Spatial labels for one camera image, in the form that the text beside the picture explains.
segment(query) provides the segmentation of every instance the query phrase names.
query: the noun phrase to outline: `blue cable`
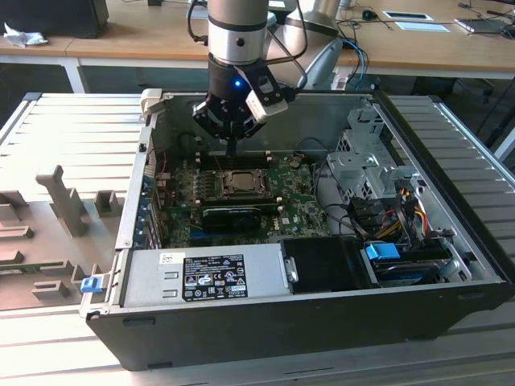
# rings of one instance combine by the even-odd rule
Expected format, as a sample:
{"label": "blue cable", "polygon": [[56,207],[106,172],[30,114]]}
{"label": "blue cable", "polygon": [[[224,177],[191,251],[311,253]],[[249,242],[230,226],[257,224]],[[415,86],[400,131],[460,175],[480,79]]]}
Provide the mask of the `blue cable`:
{"label": "blue cable", "polygon": [[363,77],[365,76],[365,57],[363,56],[363,52],[361,51],[361,49],[358,48],[358,46],[356,44],[354,44],[353,42],[351,42],[348,39],[344,39],[344,41],[346,43],[350,44],[351,47],[354,48],[354,50],[360,55],[360,58],[361,58],[361,76],[360,76],[360,80],[356,84],[355,90],[357,90],[360,87],[360,83],[363,80]]}

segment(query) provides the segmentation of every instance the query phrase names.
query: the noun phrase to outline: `green circuit board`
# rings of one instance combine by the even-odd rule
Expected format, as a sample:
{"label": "green circuit board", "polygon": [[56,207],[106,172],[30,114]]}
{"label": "green circuit board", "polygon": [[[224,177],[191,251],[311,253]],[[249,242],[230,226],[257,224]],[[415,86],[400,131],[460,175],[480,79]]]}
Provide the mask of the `green circuit board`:
{"label": "green circuit board", "polygon": [[327,236],[327,224],[321,219],[322,211],[311,193],[312,176],[309,165],[301,163],[300,167],[293,168],[290,165],[292,159],[293,156],[273,156],[270,168],[260,170],[266,179],[267,192],[273,197],[282,197],[282,213],[262,216],[261,226],[255,232],[216,237],[205,236],[203,233],[200,217],[206,207],[195,204],[197,166],[194,162],[183,161],[182,165],[172,171],[175,181],[178,182],[177,202],[163,208],[167,214],[167,247],[265,244],[277,243],[282,238],[293,236]]}

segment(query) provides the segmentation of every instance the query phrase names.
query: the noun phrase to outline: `blue plastic clip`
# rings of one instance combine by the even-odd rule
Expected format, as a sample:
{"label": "blue plastic clip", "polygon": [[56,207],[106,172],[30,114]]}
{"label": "blue plastic clip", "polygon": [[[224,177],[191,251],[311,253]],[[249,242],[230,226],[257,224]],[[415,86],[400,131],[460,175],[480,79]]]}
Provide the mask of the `blue plastic clip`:
{"label": "blue plastic clip", "polygon": [[88,292],[102,292],[102,279],[100,277],[86,277],[80,284],[80,291],[83,294]]}
{"label": "blue plastic clip", "polygon": [[399,259],[399,251],[395,244],[392,243],[376,243],[365,248],[369,260],[381,259]]}

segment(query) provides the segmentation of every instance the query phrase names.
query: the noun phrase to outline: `black plastic cover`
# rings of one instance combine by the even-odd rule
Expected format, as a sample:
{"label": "black plastic cover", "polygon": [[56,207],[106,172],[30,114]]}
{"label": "black plastic cover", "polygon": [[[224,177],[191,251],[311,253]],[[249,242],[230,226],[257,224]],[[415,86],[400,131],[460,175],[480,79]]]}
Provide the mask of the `black plastic cover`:
{"label": "black plastic cover", "polygon": [[286,239],[281,249],[284,259],[295,260],[294,294],[373,288],[357,242],[348,237]]}

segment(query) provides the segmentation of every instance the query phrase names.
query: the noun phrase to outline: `power supply label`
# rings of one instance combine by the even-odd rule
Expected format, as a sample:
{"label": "power supply label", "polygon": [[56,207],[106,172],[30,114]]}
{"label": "power supply label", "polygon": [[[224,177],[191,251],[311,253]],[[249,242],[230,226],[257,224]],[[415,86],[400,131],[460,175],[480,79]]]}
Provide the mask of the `power supply label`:
{"label": "power supply label", "polygon": [[249,296],[243,255],[186,257],[183,262],[186,302]]}

